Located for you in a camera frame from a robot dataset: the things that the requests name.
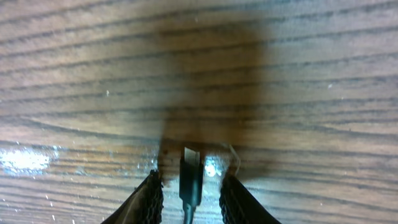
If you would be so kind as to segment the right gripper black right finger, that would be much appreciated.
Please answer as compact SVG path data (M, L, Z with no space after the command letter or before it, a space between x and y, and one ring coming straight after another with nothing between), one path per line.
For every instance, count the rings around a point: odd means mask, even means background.
M224 224L280 224L233 175L226 175L219 205Z

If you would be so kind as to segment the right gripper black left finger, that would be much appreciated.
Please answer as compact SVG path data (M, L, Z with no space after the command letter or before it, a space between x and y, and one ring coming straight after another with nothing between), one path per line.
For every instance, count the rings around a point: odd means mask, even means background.
M124 201L124 203L101 224L160 224L164 195L159 171L150 174Z

